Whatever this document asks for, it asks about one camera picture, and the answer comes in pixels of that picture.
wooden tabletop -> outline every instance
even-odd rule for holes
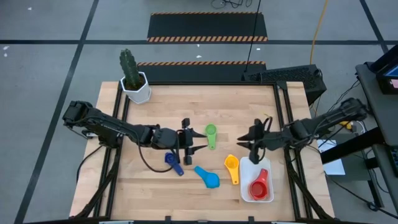
[[[103,82],[96,107],[112,114],[117,82]],[[118,181],[114,195],[112,219],[115,220],[224,220],[244,221],[254,216],[256,221],[294,220],[288,175],[282,149],[267,151],[271,161],[274,200],[271,203],[249,203],[240,196],[240,187],[233,185],[224,166],[228,154],[238,159],[249,151],[236,145],[236,138],[246,134],[254,118],[274,118],[271,131],[280,130],[271,86],[152,86],[152,97],[143,105],[130,103],[127,122],[132,124],[160,124],[162,127],[180,129],[181,120],[190,118],[191,128],[203,133],[205,126],[217,127],[216,149],[200,149],[192,156],[193,164],[183,166],[184,175],[173,170],[158,174],[150,171],[139,157],[137,146],[124,138]],[[294,119],[310,117],[302,83],[288,83]],[[284,120],[287,122],[283,93],[280,92]],[[124,95],[121,101],[121,118]],[[206,139],[194,139],[194,146],[206,144]],[[98,147],[98,140],[88,141],[85,156]],[[165,169],[165,151],[142,148],[147,162],[155,169]],[[105,150],[89,158],[81,168],[70,215],[76,215],[90,200],[98,188]],[[323,174],[320,155],[305,148],[301,152],[303,168],[309,191],[331,216],[328,186]],[[193,171],[201,166],[220,177],[217,189],[207,189]],[[103,196],[103,209],[108,193]],[[304,217],[303,205],[300,205]]]

gray floor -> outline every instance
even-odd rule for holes
[[[385,40],[398,40],[394,0],[366,1]],[[93,0],[0,1],[0,40],[78,40]],[[255,11],[251,7],[221,11]],[[323,1],[268,0],[261,11],[270,40],[311,40]],[[145,40],[152,12],[216,11],[210,0],[99,0],[88,40]],[[332,0],[319,40],[377,40],[359,0]],[[139,62],[246,60],[249,45],[85,45],[75,69],[65,105],[70,100],[95,103],[103,81],[119,80],[121,49],[131,49]],[[0,217],[13,223],[46,136],[77,45],[0,44]],[[252,60],[265,60],[267,68],[309,64],[310,45],[255,45]],[[313,62],[322,69],[328,91],[318,111],[327,109],[355,81],[354,67],[383,54],[380,45],[316,45]],[[361,87],[348,96],[365,101]],[[375,126],[366,120],[368,128]],[[75,173],[85,141],[59,121],[49,147],[25,222],[67,218],[75,191]],[[379,171],[381,185],[385,187]],[[343,183],[371,200],[366,182]],[[336,217],[342,220],[392,223],[395,220],[368,210],[364,203],[335,184],[329,190]],[[394,213],[388,195],[386,209]]]

white hexagonal pot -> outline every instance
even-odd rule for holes
[[[145,73],[144,72],[138,72],[138,73],[145,80],[145,84],[139,90],[136,90],[136,91],[127,90],[124,87],[125,77],[123,77],[120,80],[120,83],[122,84],[123,91],[127,94],[127,96],[130,98],[130,100],[132,100],[133,102],[135,102],[137,104],[141,104],[141,103],[145,103],[145,102],[149,101],[152,90],[149,87],[148,80],[147,80],[147,77],[145,76]]]

yellow cable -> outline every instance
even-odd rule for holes
[[[329,2],[329,0],[326,0],[326,1],[325,1],[325,5],[323,6],[323,10],[322,10],[322,13],[321,13],[321,17],[319,18],[318,26],[317,26],[317,29],[316,29],[316,31],[315,31],[315,35],[313,36],[312,46],[311,46],[310,65],[312,64],[313,47],[314,47],[314,45],[315,45],[315,41],[317,40],[317,35],[318,35],[319,27],[321,26],[322,19],[323,19],[323,15],[325,14],[326,8],[328,7],[328,2]]]

hazard stripe tape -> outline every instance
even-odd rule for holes
[[[218,61],[218,62],[138,62],[137,66],[156,66],[156,65],[245,65],[246,61]],[[265,65],[262,61],[249,61],[250,65]]]
[[[148,42],[250,42],[267,41],[266,36],[198,36],[198,37],[149,37]]]
[[[153,12],[150,15],[209,15],[209,14],[255,14],[256,12]]]

